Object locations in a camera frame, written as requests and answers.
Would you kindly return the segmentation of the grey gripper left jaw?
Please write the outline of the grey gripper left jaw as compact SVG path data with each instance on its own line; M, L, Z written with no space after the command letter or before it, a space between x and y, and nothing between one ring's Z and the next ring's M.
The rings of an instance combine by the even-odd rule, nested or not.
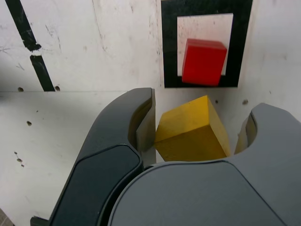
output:
M156 161L152 88L130 90L97 116L49 219L51 226L106 226L122 190Z

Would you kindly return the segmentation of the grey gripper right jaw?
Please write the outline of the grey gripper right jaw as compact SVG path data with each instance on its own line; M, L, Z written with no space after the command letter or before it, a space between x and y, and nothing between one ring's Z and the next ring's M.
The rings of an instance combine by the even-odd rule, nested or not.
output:
M110 226L298 226L301 124L259 104L248 121L252 143L228 158L165 162L120 194Z

